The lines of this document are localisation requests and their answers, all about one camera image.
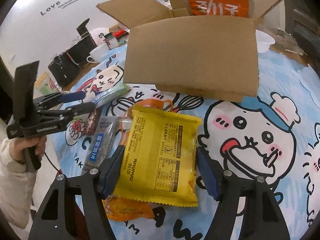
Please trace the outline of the person's left hand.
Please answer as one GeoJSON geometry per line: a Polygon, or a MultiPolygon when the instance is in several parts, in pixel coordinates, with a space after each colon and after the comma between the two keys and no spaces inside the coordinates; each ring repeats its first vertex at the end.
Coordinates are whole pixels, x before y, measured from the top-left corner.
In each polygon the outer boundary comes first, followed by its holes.
{"type": "Polygon", "coordinates": [[[46,149],[47,137],[38,138],[14,138],[10,141],[9,152],[11,157],[19,162],[24,163],[24,150],[36,146],[35,154],[43,157],[46,149]]]}

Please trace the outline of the white sleeve forearm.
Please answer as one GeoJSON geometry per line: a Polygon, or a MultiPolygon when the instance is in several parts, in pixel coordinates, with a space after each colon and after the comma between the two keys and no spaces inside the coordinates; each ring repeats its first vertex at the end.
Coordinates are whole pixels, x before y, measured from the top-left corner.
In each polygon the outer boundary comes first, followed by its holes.
{"type": "Polygon", "coordinates": [[[27,172],[22,151],[38,142],[37,138],[4,139],[1,142],[1,211],[9,223],[21,229],[29,223],[36,180],[36,174],[27,172]]]}

